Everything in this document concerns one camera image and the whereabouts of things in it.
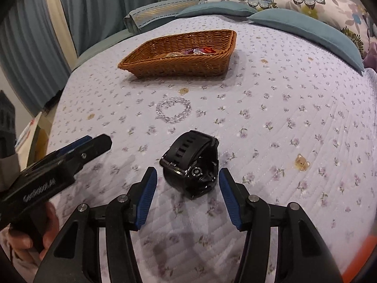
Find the person's left hand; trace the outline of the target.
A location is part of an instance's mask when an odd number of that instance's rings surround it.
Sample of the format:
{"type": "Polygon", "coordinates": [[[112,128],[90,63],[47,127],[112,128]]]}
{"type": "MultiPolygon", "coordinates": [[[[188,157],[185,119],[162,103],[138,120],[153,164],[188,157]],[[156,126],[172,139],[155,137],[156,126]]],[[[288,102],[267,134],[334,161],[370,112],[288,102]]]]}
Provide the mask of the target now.
{"type": "MultiPolygon", "coordinates": [[[[48,218],[48,224],[43,235],[44,249],[39,253],[40,260],[45,257],[52,242],[59,233],[59,219],[56,216],[56,209],[51,202],[45,204],[45,212],[48,218]]],[[[34,262],[34,258],[30,253],[30,250],[33,248],[33,241],[29,235],[11,228],[8,230],[6,237],[12,249],[21,260],[34,262]]]]}

